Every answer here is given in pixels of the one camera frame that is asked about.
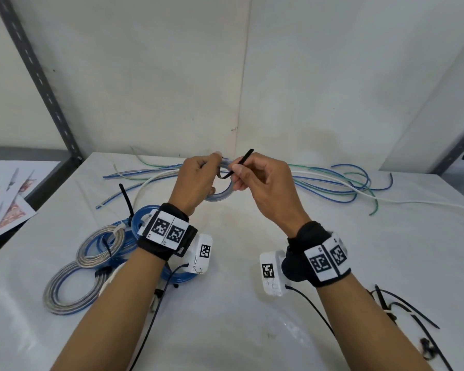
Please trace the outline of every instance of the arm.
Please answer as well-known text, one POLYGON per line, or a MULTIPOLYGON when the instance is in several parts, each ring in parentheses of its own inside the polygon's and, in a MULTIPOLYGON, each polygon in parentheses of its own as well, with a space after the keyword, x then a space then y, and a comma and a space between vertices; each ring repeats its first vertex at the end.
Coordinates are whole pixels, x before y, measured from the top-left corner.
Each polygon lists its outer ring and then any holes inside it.
MULTIPOLYGON (((187 216, 209 193, 222 155, 186 159, 169 203, 187 216)), ((125 371, 165 261, 137 248, 70 336, 51 371, 125 371)))
MULTIPOLYGON (((235 173, 234 190, 249 188, 260 212, 287 237, 295 238, 310 218, 301 205, 289 166, 257 153, 244 166, 238 165, 238 160, 230 165, 235 173)), ((351 370, 432 370, 353 274, 317 291, 351 370)))

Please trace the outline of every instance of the wrist strap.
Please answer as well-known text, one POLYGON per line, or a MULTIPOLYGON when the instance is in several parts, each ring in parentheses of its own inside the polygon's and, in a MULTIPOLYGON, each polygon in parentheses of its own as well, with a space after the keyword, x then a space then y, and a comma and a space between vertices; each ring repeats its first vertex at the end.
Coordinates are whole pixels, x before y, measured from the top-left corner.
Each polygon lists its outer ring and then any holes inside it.
POLYGON ((291 281, 308 280, 315 287, 330 285, 351 273, 347 250, 336 233, 311 221, 288 239, 282 272, 291 281))
POLYGON ((140 229, 138 247, 168 261, 172 254, 182 257, 196 236, 189 217, 170 203, 163 203, 140 229))

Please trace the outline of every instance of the hand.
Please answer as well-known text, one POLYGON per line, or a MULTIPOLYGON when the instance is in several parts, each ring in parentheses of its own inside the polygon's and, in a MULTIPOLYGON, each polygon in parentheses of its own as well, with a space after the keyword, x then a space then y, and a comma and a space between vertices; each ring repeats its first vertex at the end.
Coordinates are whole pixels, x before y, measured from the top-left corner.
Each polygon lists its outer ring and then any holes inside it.
POLYGON ((206 196, 215 193, 213 180, 221 161, 222 153, 218 151, 210 156, 186 159, 179 170, 169 203, 191 216, 206 196))
POLYGON ((235 159, 229 168, 234 171, 234 190, 249 187, 260 212, 277 224, 289 238, 310 221, 294 185, 291 169, 286 162, 253 153, 244 162, 235 159))

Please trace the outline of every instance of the person's left arm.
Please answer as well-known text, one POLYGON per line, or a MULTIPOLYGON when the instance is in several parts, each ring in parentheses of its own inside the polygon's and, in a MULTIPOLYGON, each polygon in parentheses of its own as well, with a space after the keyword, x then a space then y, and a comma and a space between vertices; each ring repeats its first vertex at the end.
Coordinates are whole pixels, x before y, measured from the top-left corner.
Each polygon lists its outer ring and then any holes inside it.
MULTIPOLYGON (((186 159, 169 203, 190 216, 213 194, 222 154, 186 159)), ((51 371, 125 371, 134 353, 165 261, 137 248, 93 303, 51 371)))

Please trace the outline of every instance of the person's right arm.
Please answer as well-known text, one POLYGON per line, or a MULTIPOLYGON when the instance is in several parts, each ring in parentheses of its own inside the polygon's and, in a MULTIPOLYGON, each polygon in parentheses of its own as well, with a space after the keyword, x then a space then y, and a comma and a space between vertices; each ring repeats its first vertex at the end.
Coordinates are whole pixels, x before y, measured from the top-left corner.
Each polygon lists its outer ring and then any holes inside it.
MULTIPOLYGON (((244 163, 231 163, 234 190, 249 187, 260 212, 289 238, 310 221, 304 211, 289 166, 258 153, 244 163)), ((408 338, 349 274, 317 288, 335 337, 352 371, 430 371, 408 338)))

